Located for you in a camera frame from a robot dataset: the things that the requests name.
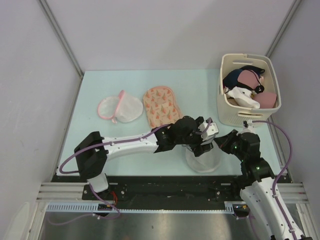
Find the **white mesh laundry bag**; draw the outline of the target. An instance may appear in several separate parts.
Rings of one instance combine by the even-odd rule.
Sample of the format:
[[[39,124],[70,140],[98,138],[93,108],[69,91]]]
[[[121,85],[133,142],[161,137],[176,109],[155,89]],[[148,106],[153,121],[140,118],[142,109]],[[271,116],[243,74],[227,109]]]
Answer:
[[[199,157],[195,157],[189,147],[185,150],[185,159],[188,166],[197,173],[212,173],[221,164],[222,153],[218,145],[213,141],[213,148]]]

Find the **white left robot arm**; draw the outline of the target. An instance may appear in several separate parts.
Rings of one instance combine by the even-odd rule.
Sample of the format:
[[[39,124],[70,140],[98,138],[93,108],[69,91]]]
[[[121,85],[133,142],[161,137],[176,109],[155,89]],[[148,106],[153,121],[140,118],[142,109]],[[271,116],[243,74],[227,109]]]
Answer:
[[[175,123],[128,137],[107,138],[94,131],[74,149],[74,157],[80,179],[92,186],[98,199],[105,200],[111,193],[107,175],[103,172],[108,160],[133,154],[162,153],[173,150],[177,145],[189,147],[194,156],[199,157],[213,148],[212,140],[218,132],[217,124],[202,116],[197,119],[184,116]]]

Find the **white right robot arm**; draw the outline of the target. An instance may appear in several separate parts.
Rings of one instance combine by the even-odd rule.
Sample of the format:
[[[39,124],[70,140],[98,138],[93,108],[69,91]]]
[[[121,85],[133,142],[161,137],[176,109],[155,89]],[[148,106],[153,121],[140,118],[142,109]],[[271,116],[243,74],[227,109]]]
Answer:
[[[240,160],[242,174],[234,179],[231,196],[249,207],[267,240],[307,240],[291,216],[277,186],[269,163],[262,158],[257,134],[232,130],[216,137],[215,143],[226,154]]]

